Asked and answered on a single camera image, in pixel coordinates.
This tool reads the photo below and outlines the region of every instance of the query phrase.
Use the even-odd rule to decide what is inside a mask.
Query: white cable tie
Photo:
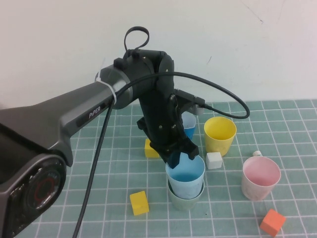
[[[110,84],[101,81],[101,78],[100,78],[101,70],[103,69],[105,60],[106,60],[106,59],[104,58],[103,63],[102,63],[102,65],[101,65],[101,67],[100,67],[100,70],[98,71],[98,75],[97,75],[96,81],[99,82],[99,83],[102,83],[102,84],[104,84],[104,85],[106,85],[106,86],[108,86],[108,88],[110,89],[110,91],[111,91],[111,93],[112,93],[112,95],[113,95],[114,105],[115,105],[116,102],[117,102],[117,96],[116,96],[116,94],[115,94],[115,91],[114,91],[113,87],[112,87]]]

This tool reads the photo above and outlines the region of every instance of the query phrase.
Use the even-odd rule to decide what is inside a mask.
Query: teal cutting mat
[[[237,136],[221,169],[207,171],[202,199],[190,212],[168,201],[162,159],[144,156],[145,135],[136,126],[140,106],[113,111],[78,237],[166,238],[268,237],[259,224],[270,208],[286,216],[278,237],[317,238],[317,100],[248,102],[251,116],[234,120]],[[237,103],[214,103],[224,112],[243,114]],[[205,157],[204,122],[198,117],[193,141]],[[68,168],[58,201],[19,238],[70,238],[84,198],[105,113],[71,138],[74,165]],[[280,166],[282,178],[261,202],[241,193],[243,161],[256,150]],[[144,190],[150,212],[133,216],[129,195]]]

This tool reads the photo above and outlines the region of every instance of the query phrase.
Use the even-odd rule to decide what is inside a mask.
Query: yellow cup
[[[220,152],[224,156],[237,133],[237,127],[232,120],[224,117],[214,117],[204,125],[205,144],[207,152]]]

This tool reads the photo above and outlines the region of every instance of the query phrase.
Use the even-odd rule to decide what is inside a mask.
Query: red ring
[[[52,184],[52,185],[51,185],[51,190],[49,191],[49,193],[52,193],[53,190],[54,190],[54,179],[53,179],[53,178],[46,178],[46,179],[42,180],[42,181],[37,185],[37,187],[36,187],[36,189],[35,189],[35,193],[34,193],[34,199],[35,199],[37,202],[42,202],[42,201],[45,199],[45,197],[44,197],[43,199],[38,198],[37,194],[38,194],[39,189],[41,188],[41,186],[42,186],[46,181],[49,181],[49,182],[51,182],[51,184]]]

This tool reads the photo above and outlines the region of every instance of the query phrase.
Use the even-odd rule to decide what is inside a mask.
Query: black cable
[[[219,114],[222,114],[224,116],[230,117],[230,118],[235,118],[235,119],[245,119],[248,118],[250,115],[250,110],[248,108],[248,106],[246,105],[245,102],[243,102],[238,96],[236,96],[235,94],[233,94],[232,92],[230,92],[229,90],[221,87],[218,84],[215,84],[213,82],[210,82],[206,79],[200,78],[198,76],[192,75],[192,74],[188,74],[188,73],[181,73],[181,72],[162,72],[162,73],[154,73],[154,74],[149,74],[146,75],[144,77],[138,78],[128,84],[126,84],[123,88],[121,88],[118,92],[116,92],[117,98],[120,97],[127,89],[129,89],[130,87],[144,81],[147,80],[149,78],[153,78],[153,77],[158,77],[158,76],[180,76],[180,77],[185,77],[185,78],[190,78],[193,80],[196,80],[198,82],[207,84],[213,88],[216,88],[218,90],[220,90],[221,92],[224,92],[225,94],[229,95],[230,97],[232,97],[233,99],[235,99],[238,103],[241,104],[241,106],[246,110],[246,114],[244,116],[236,116],[236,115],[232,115],[232,114],[228,114],[228,113],[224,113],[218,109],[213,108],[212,106],[209,106],[207,104],[201,105],[201,107],[209,109],[209,110],[213,110]]]
[[[100,151],[101,151],[101,146],[102,146],[103,141],[104,141],[106,128],[108,126],[108,122],[109,122],[109,119],[110,119],[110,114],[111,114],[111,111],[113,109],[113,106],[114,106],[114,100],[112,98],[110,106],[109,106],[108,111],[107,111],[107,115],[106,115],[103,127],[101,129],[101,133],[100,133],[99,141],[98,141],[98,144],[97,144],[97,148],[96,148],[93,164],[92,164],[91,170],[90,170],[90,175],[89,175],[89,179],[88,179],[88,185],[87,185],[87,189],[86,189],[86,193],[85,193],[85,198],[84,198],[81,210],[80,210],[80,214],[79,214],[79,218],[78,218],[78,221],[77,221],[77,224],[76,224],[76,227],[75,227],[73,238],[77,238],[78,232],[80,230],[81,223],[82,223],[83,218],[84,218],[84,214],[85,214],[85,210],[86,210],[86,207],[87,207],[87,203],[88,203],[91,187],[93,185],[94,175],[95,175],[95,171],[96,171],[96,167],[97,167],[99,154],[100,154]]]
[[[231,114],[228,114],[228,113],[224,113],[224,112],[222,112],[222,111],[220,111],[218,109],[215,109],[215,108],[213,108],[213,107],[211,107],[211,106],[209,106],[207,104],[201,105],[203,108],[206,108],[206,109],[209,109],[209,110],[213,110],[213,111],[215,111],[215,112],[217,112],[219,114],[222,114],[222,115],[227,116],[227,117],[235,118],[235,119],[245,119],[245,118],[247,118],[250,115],[250,110],[249,110],[248,106],[245,104],[245,102],[243,102],[238,96],[236,96],[235,94],[233,94],[229,90],[221,87],[218,84],[210,82],[210,81],[208,81],[206,79],[200,78],[200,77],[192,75],[192,74],[181,73],[181,72],[154,73],[154,74],[150,74],[150,75],[146,75],[144,77],[138,78],[138,79],[126,84],[123,88],[121,88],[118,92],[116,92],[117,98],[119,98],[130,87],[132,87],[132,86],[134,86],[134,85],[136,85],[136,84],[138,84],[138,83],[140,83],[140,82],[142,82],[144,80],[147,80],[149,78],[158,77],[158,76],[180,76],[180,77],[191,78],[191,79],[196,80],[198,82],[207,84],[207,85],[209,85],[209,86],[211,86],[213,88],[216,88],[216,89],[224,92],[225,94],[227,94],[230,97],[232,97],[233,99],[235,99],[246,110],[246,114],[244,116],[231,115]],[[113,109],[113,106],[114,106],[114,100],[112,98],[111,105],[108,108],[107,115],[106,115],[102,130],[101,130],[101,133],[100,133],[100,137],[99,137],[99,141],[98,141],[98,144],[97,144],[97,148],[96,148],[93,164],[92,164],[90,175],[89,175],[89,180],[88,180],[87,190],[86,190],[86,193],[85,193],[85,198],[84,198],[83,205],[82,205],[82,208],[81,208],[81,211],[80,211],[80,214],[79,214],[79,218],[78,218],[78,221],[77,221],[77,224],[76,224],[76,227],[75,227],[73,238],[77,238],[77,235],[79,233],[82,220],[83,220],[84,215],[85,215],[85,210],[86,210],[86,207],[87,207],[87,203],[88,203],[91,187],[92,187],[92,184],[93,184],[94,175],[95,175],[95,171],[96,171],[96,167],[97,167],[97,162],[98,162],[99,154],[100,154],[100,151],[101,151],[101,146],[102,146],[102,143],[104,141],[104,137],[105,137],[105,133],[106,133],[106,127],[108,125],[110,114],[111,114],[111,111]]]

